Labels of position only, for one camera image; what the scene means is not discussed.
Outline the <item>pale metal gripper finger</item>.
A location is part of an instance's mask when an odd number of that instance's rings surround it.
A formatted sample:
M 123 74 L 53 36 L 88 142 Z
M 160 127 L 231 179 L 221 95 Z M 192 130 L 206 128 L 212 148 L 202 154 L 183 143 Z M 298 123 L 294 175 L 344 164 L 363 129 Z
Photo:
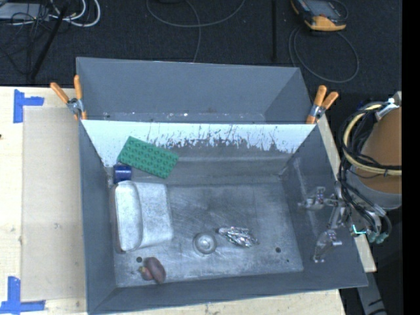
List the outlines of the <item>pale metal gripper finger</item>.
M 299 209 L 319 211 L 324 207 L 333 207 L 337 203 L 334 194 L 327 195 L 326 188 L 317 186 L 303 195 L 303 199 L 297 203 Z
M 315 263 L 323 263 L 326 255 L 336 247 L 342 246 L 342 244 L 342 241 L 337 237 L 336 231 L 327 229 L 319 235 L 316 241 L 312 260 Z

